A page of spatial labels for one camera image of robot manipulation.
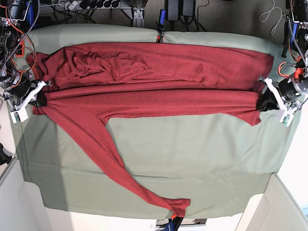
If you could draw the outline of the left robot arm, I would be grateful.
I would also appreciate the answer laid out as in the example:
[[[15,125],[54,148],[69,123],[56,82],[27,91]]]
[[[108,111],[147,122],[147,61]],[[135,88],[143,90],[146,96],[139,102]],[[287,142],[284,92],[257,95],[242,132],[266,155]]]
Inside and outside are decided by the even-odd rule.
[[[288,113],[301,110],[305,102],[299,98],[308,94],[308,2],[306,0],[287,0],[288,14],[275,5],[259,16],[260,22],[265,22],[270,13],[278,9],[280,18],[271,29],[273,35],[279,22],[285,19],[284,24],[284,48],[282,58],[290,53],[294,63],[282,62],[277,68],[278,75],[282,77],[280,82],[274,82],[270,78],[259,77],[267,89],[259,98],[256,109],[259,111],[285,110]]]

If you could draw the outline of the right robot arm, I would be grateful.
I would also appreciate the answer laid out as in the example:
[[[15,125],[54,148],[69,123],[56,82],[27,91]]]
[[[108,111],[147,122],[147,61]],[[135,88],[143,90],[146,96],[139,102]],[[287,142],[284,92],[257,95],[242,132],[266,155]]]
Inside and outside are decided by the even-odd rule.
[[[41,108],[47,105],[42,89],[49,82],[33,80],[32,69],[37,63],[34,43],[29,37],[40,15],[40,1],[2,0],[0,2],[0,88],[1,97],[14,112],[28,104]],[[17,68],[15,58],[28,49],[33,57],[26,70]]]

